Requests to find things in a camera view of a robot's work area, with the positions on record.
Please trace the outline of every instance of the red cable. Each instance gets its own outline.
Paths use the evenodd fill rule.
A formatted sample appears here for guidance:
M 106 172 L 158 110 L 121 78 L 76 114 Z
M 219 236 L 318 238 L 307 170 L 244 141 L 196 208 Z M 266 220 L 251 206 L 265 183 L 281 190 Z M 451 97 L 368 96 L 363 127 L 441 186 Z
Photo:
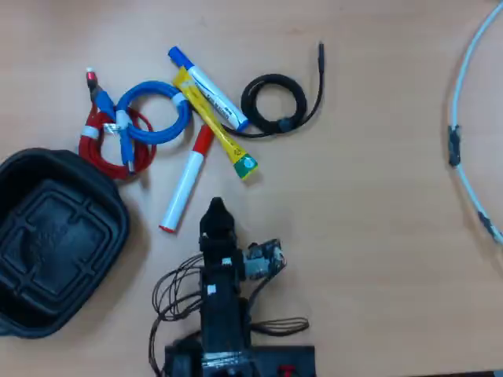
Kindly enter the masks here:
M 153 132 L 152 125 L 142 114 L 128 108 L 127 110 L 133 125 L 140 128 L 138 119 L 141 119 L 147 125 L 150 132 Z M 97 107 L 93 104 L 89 116 L 87 117 L 87 126 L 91 126 L 98 130 L 99 137 L 94 139 L 89 136 L 82 135 L 79 142 L 79 155 L 86 161 L 92 163 L 102 173 L 108 175 L 111 179 L 127 179 L 130 177 L 129 171 L 125 166 L 114 165 L 101 157 L 101 146 L 103 145 L 103 124 L 112 123 L 113 121 L 104 112 L 97 112 Z M 134 141 L 134 171 L 140 173 L 152 163 L 156 155 L 156 146 L 150 148 L 139 141 Z

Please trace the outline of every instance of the blue marker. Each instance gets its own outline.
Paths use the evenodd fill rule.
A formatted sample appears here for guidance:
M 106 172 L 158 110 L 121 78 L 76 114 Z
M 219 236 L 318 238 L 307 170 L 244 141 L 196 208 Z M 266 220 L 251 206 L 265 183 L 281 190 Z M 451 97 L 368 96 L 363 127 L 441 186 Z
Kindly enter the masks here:
M 236 130 L 246 128 L 248 118 L 177 46 L 171 48 L 167 55 L 177 66 L 185 67 L 201 93 Z

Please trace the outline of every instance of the black plastic container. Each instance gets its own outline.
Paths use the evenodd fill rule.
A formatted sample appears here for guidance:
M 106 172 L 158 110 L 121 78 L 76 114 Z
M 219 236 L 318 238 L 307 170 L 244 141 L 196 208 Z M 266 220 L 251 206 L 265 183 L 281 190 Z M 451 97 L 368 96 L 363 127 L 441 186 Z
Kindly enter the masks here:
M 113 181 L 70 151 L 34 148 L 0 166 L 0 335 L 59 330 L 129 234 Z

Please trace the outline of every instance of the blue marker cap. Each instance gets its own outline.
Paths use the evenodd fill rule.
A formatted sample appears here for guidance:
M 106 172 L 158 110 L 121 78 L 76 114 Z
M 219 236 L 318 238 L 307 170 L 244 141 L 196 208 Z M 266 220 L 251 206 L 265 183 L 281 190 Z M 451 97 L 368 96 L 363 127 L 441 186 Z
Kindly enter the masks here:
M 174 61 L 179 67 L 183 66 L 185 69 L 190 69 L 194 66 L 194 63 L 189 60 L 188 57 L 177 47 L 171 47 L 167 52 L 167 55 Z

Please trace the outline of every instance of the coiled blue cable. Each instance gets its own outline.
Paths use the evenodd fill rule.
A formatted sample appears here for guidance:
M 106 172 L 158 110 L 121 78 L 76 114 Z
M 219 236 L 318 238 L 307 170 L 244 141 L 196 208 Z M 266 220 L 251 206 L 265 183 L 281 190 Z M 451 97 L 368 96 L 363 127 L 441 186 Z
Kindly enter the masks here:
M 468 66 L 470 64 L 470 60 L 472 59 L 473 52 L 475 51 L 475 48 L 477 44 L 479 43 L 479 40 L 482 38 L 483 34 L 486 32 L 487 28 L 493 23 L 493 21 L 496 19 L 497 15 L 503 10 L 503 2 L 500 2 L 499 5 L 491 12 L 491 14 L 485 19 L 483 22 L 482 26 L 479 28 L 479 30 L 475 33 L 475 36 L 473 37 L 472 41 L 470 42 L 470 45 L 468 46 L 468 49 L 466 50 L 466 53 L 464 55 L 463 63 L 461 65 L 459 75 L 457 77 L 456 81 L 456 89 L 454 90 L 454 95 L 453 95 L 453 102 L 450 108 L 451 111 L 451 122 L 452 124 L 450 125 L 450 131 L 452 133 L 457 132 L 457 107 L 459 103 L 459 97 L 461 95 L 461 90 L 463 89 L 463 83 L 464 83 L 464 77 L 466 76 L 466 72 L 468 70 Z M 503 245 L 503 235 L 501 234 L 501 231 L 492 223 L 492 221 L 489 219 L 489 216 L 487 215 L 486 210 L 482 206 L 482 204 L 479 201 L 479 198 L 475 194 L 475 191 L 472 188 L 472 185 L 470 185 L 470 182 L 468 180 L 468 177 L 466 176 L 466 173 L 464 172 L 463 165 L 461 164 L 461 160 L 457 163 L 457 165 L 454 166 L 456 169 L 457 174 L 459 175 L 459 178 L 461 180 L 461 183 L 463 184 L 464 188 L 466 189 L 466 192 L 468 193 L 468 197 L 473 203 L 473 206 L 477 210 L 479 214 L 479 218 L 481 222 L 483 223 L 484 227 L 487 229 L 487 231 L 492 235 L 494 240 L 498 242 L 499 244 Z
M 185 98 L 180 97 L 181 99 L 177 101 L 176 104 L 179 117 L 172 126 L 157 132 L 139 130 L 133 126 L 129 115 L 127 114 L 127 108 L 129 104 L 138 97 L 151 94 L 160 94 L 170 99 L 177 95 L 182 96 L 178 89 L 166 84 L 165 82 L 146 81 L 128 90 L 120 98 L 116 108 L 114 108 L 113 101 L 104 90 L 102 90 L 94 99 L 95 104 L 117 123 L 119 128 L 120 151 L 123 164 L 128 165 L 131 173 L 133 173 L 132 166 L 134 165 L 134 150 L 131 138 L 148 145 L 166 143 L 175 139 L 187 127 L 192 116 L 189 102 Z

